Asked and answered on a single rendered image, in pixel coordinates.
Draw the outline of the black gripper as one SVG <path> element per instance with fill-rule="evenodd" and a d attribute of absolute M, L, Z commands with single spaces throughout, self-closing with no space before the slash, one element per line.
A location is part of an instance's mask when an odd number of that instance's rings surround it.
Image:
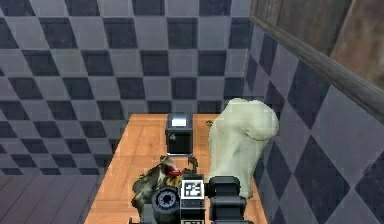
<path fill-rule="evenodd" d="M 139 221 L 129 224 L 180 224 L 180 197 L 175 187 L 156 190 L 150 200 L 141 206 Z"/>

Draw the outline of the black box with white top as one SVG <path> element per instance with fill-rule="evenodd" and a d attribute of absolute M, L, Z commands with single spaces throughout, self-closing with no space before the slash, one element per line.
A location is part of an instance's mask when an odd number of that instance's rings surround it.
<path fill-rule="evenodd" d="M 167 154 L 190 156 L 193 154 L 193 116 L 191 113 L 169 113 L 165 137 Z"/>

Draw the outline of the orange wooden table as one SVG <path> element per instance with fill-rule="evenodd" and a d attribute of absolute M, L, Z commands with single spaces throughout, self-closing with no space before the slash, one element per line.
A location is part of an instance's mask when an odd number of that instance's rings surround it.
<path fill-rule="evenodd" d="M 208 150 L 209 127 L 206 122 L 218 114 L 193 115 L 193 155 L 198 160 L 198 173 L 207 176 L 210 168 Z M 140 174 L 158 164 L 167 152 L 165 114 L 133 114 L 124 130 L 115 155 L 101 183 L 85 224 L 128 224 L 129 218 L 139 221 L 132 207 L 132 186 Z M 255 181 L 253 197 L 247 201 L 245 218 L 254 224 L 268 224 Z"/>

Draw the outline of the brown wooden framed window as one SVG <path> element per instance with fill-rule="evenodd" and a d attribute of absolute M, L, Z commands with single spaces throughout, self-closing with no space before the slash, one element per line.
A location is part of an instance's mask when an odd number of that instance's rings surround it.
<path fill-rule="evenodd" d="M 384 0 L 251 0 L 250 19 L 384 124 Z"/>

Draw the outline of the cream white cloth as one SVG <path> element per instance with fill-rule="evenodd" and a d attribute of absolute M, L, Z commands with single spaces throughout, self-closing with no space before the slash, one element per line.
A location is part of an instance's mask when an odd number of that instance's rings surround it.
<path fill-rule="evenodd" d="M 210 167 L 207 179 L 233 176 L 240 195 L 253 197 L 251 180 L 270 139 L 279 130 L 276 112 L 259 100 L 230 100 L 209 130 Z"/>

